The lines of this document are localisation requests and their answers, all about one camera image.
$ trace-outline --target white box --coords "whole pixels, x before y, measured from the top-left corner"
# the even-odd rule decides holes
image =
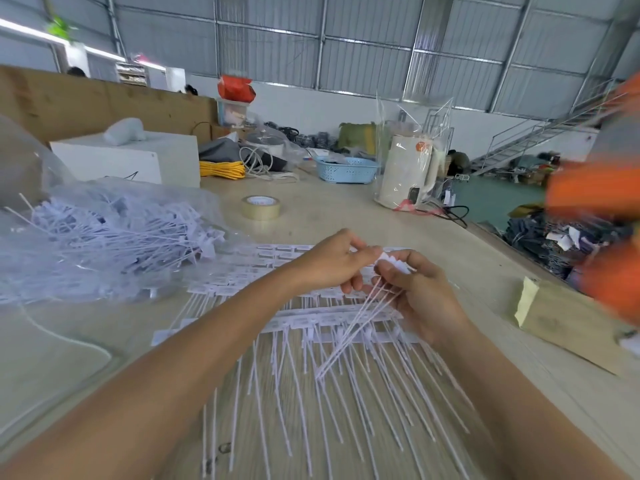
[[[200,187],[195,136],[145,131],[147,140],[121,146],[105,142],[102,133],[52,141],[52,151],[78,180],[128,178],[153,184]]]

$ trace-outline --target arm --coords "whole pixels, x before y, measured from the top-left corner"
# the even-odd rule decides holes
[[[405,290],[398,311],[443,357],[517,478],[627,478],[469,321],[439,267],[415,251],[391,254],[417,270],[378,265]]]
[[[325,239],[130,364],[0,467],[0,477],[151,478],[284,303],[340,283],[345,292],[360,289],[359,270],[381,252],[348,230]]]

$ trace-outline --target table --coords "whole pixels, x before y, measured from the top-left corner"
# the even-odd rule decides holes
[[[202,187],[220,196],[227,224],[249,234],[256,242],[312,244],[342,227],[350,227],[372,244],[406,246],[427,255],[446,270],[462,306],[480,330],[617,464],[629,475],[640,478],[640,416],[636,414],[636,404],[640,398],[640,369],[637,362],[629,359],[624,375],[615,377],[517,329],[508,315],[523,277],[534,277],[530,268],[521,266],[489,242],[455,223],[436,217],[392,212],[380,207],[372,201],[369,185],[327,184],[301,173],[301,181],[297,184],[258,179],[232,182],[204,178]],[[281,216],[266,222],[242,217],[239,213],[240,199],[250,194],[267,194],[280,199]],[[128,305],[37,305],[28,307],[27,311],[37,322],[52,330],[103,344],[118,359],[115,369],[119,369],[148,350],[153,330],[167,328],[184,304],[185,297],[184,293],[178,293],[153,303]],[[64,344],[34,329],[20,311],[4,310],[0,322],[0,424],[7,423],[52,391],[85,379],[104,362],[104,357],[96,351]],[[3,456],[7,457],[46,428],[113,372],[101,374],[82,391],[48,411],[44,417],[37,418],[16,441],[4,449]],[[225,382],[233,380],[230,373]],[[314,394],[312,387],[309,387],[309,394]],[[285,401],[294,403],[291,399],[283,399]],[[243,408],[248,411],[251,403],[244,402],[245,399],[241,411]],[[232,399],[223,397],[221,393],[218,404],[221,420],[228,417],[231,403]],[[241,444],[236,461],[246,467],[242,470],[244,476],[226,476],[224,458],[219,460],[218,475],[220,478],[265,478],[255,417],[251,412],[239,417],[242,418],[239,420],[239,431],[243,432],[245,439],[238,440]],[[276,419],[269,421],[277,424]],[[156,479],[200,477],[201,424],[201,419],[194,423],[191,432],[178,444]],[[295,441],[298,444],[300,438],[295,438]],[[293,459],[281,458],[284,453],[277,446],[278,441],[274,439],[269,444],[274,445],[270,453],[272,464],[284,465],[288,462],[281,474],[289,475],[286,477],[306,477],[303,454],[295,455]],[[348,448],[343,450],[336,452],[334,478],[343,478],[347,474],[371,477],[370,473],[363,474],[359,470],[357,462],[349,460],[354,455],[353,451]],[[318,448],[313,459],[317,466],[314,477],[326,477],[321,469],[323,459],[324,453]],[[382,466],[378,467],[381,478],[388,478],[392,474],[399,474],[402,478],[417,477],[410,459],[411,456],[405,454],[394,455],[386,463],[380,461]],[[403,476],[402,471],[407,468],[413,473]]]

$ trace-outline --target pile of clothes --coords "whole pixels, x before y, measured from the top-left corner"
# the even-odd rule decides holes
[[[503,240],[560,279],[569,281],[575,266],[604,246],[633,234],[628,223],[593,216],[585,216],[580,222],[562,221],[536,205],[521,206],[509,215]]]

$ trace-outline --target tape roll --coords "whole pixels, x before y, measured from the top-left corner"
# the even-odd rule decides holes
[[[253,221],[270,221],[280,215],[280,201],[267,195],[249,195],[240,205],[242,215]]]

